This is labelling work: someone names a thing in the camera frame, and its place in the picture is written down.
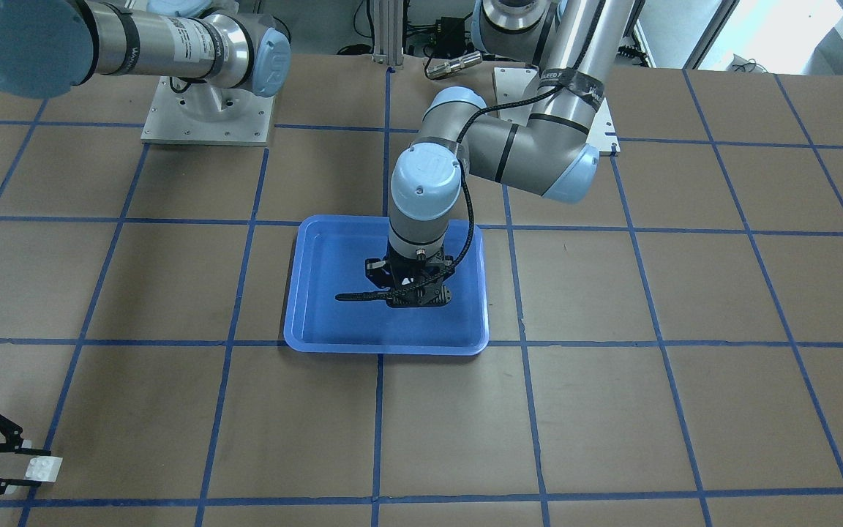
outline metal base plate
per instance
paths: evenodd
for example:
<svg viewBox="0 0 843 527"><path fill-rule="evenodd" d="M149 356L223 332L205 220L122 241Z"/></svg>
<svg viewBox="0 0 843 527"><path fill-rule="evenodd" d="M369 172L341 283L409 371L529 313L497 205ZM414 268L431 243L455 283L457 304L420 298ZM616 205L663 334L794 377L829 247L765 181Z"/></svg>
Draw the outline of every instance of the metal base plate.
<svg viewBox="0 0 843 527"><path fill-rule="evenodd" d="M167 77L161 77L141 130L141 140L153 144L268 146L275 98L264 99L245 90L225 89L223 99L230 100L231 107L210 120L200 120L196 114L185 111L187 101L171 91Z"/></svg>
<svg viewBox="0 0 843 527"><path fill-rule="evenodd" d="M492 70L492 79L496 87L496 102L504 104L531 97L525 96L525 90L536 75L538 71L531 67L495 67ZM501 110L499 118L525 126L531 111L530 106ZM611 156L613 152L620 153L620 141L616 139L616 127L613 126L613 117L606 97L594 118L594 124L591 125L588 143L598 148L602 156Z"/></svg>

